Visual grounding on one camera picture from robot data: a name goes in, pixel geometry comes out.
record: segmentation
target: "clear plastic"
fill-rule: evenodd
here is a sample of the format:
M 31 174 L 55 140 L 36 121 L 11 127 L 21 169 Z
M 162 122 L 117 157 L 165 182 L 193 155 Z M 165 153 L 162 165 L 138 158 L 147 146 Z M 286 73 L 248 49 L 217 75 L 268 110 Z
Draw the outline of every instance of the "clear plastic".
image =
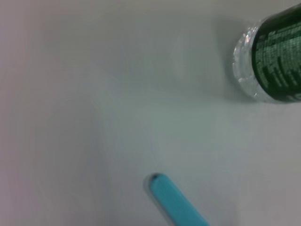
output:
M 233 73 L 242 90 L 255 100 L 283 103 L 268 95 L 257 81 L 252 67 L 252 45 L 257 31 L 265 20 L 254 23 L 238 41 L 233 53 Z

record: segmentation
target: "green bottle label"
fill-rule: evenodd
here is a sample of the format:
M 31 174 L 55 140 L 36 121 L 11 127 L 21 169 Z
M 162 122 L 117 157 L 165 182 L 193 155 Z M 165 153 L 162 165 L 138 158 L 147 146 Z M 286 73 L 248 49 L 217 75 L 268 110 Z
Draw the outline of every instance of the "green bottle label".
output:
M 252 46 L 252 66 L 275 100 L 301 101 L 301 4 L 267 19 Z

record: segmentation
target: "plastic bottle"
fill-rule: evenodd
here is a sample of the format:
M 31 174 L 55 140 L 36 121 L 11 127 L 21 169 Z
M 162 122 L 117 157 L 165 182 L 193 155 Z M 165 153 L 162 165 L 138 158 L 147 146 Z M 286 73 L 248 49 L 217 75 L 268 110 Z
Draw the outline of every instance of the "plastic bottle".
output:
M 233 72 L 258 101 L 301 101 L 301 4 L 249 27 L 235 47 Z

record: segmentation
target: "white table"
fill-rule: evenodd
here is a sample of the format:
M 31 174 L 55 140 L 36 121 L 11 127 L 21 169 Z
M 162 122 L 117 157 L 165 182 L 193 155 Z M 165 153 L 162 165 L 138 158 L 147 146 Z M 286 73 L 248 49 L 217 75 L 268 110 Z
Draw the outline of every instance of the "white table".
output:
M 247 22 L 295 3 L 4 0 L 0 224 L 165 226 L 163 172 L 211 226 L 299 226 L 301 104 L 230 79 Z

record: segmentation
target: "blue plastic object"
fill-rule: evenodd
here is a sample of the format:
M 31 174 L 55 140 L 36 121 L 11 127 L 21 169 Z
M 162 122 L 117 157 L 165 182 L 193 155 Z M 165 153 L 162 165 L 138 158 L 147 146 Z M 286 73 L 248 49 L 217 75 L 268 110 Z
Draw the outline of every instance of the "blue plastic object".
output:
M 209 226 L 166 175 L 152 176 L 150 191 L 176 226 Z

